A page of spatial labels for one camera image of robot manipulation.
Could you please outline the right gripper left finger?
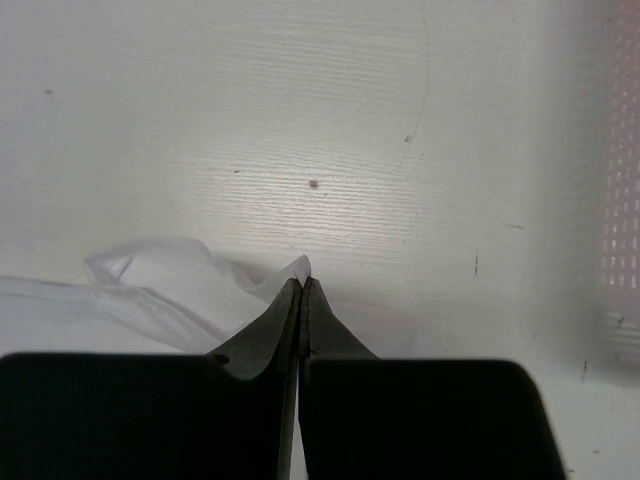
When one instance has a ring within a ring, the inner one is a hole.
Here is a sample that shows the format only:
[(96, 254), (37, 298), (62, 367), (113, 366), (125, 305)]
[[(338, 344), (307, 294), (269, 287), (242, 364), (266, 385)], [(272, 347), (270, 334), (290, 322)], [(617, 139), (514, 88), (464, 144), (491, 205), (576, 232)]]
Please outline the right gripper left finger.
[(287, 475), (302, 288), (199, 355), (19, 353), (1, 361), (5, 479)]

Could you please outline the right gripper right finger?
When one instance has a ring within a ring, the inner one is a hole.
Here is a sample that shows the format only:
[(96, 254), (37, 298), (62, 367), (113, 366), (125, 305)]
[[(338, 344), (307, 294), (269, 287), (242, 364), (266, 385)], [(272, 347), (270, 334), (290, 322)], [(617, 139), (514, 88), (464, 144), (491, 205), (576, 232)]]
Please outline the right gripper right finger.
[(376, 357), (316, 279), (300, 310), (299, 424), (312, 479), (563, 479), (539, 391), (496, 359)]

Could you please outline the white t shirt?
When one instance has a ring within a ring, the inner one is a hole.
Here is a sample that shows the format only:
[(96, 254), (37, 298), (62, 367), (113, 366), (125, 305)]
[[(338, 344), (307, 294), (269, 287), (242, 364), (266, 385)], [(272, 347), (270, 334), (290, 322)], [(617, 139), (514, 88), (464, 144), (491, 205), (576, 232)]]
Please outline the white t shirt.
[(254, 282), (199, 240), (134, 240), (85, 261), (89, 282), (1, 279), (1, 352), (207, 353), (259, 317), (302, 255)]

